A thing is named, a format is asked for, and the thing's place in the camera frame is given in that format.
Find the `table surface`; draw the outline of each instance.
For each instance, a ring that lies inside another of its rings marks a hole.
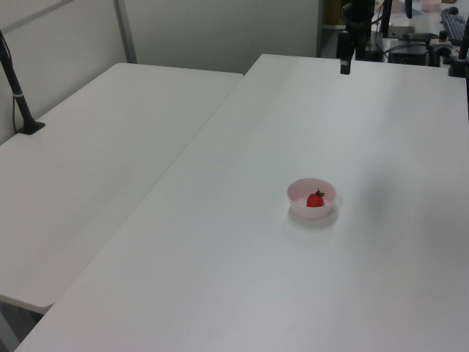
[[[261,56],[18,352],[464,351],[465,99],[433,67]],[[332,214],[289,211],[303,177]]]
[[[0,147],[0,300],[44,312],[242,76],[118,64]]]

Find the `strawberry stem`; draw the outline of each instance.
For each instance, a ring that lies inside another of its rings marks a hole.
[[[315,194],[316,194],[317,196],[320,196],[320,197],[323,197],[323,196],[324,196],[324,193],[322,193],[319,188],[317,189],[317,191],[316,191]]]

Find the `pink bowl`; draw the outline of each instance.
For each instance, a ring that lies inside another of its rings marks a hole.
[[[318,208],[306,207],[306,200],[317,189],[324,193],[324,205]],[[290,207],[297,215],[307,219],[318,219],[326,216],[332,210],[336,199],[336,189],[319,178],[303,178],[292,183],[287,191]]]

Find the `floor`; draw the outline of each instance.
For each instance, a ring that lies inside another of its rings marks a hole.
[[[0,301],[0,352],[13,352],[42,317]]]

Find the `white wall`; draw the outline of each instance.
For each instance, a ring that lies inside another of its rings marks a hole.
[[[320,0],[122,2],[141,64],[246,73],[263,53],[316,55]]]
[[[4,36],[36,119],[126,61],[113,0],[74,0]],[[0,70],[0,144],[13,135],[11,116],[12,93]]]

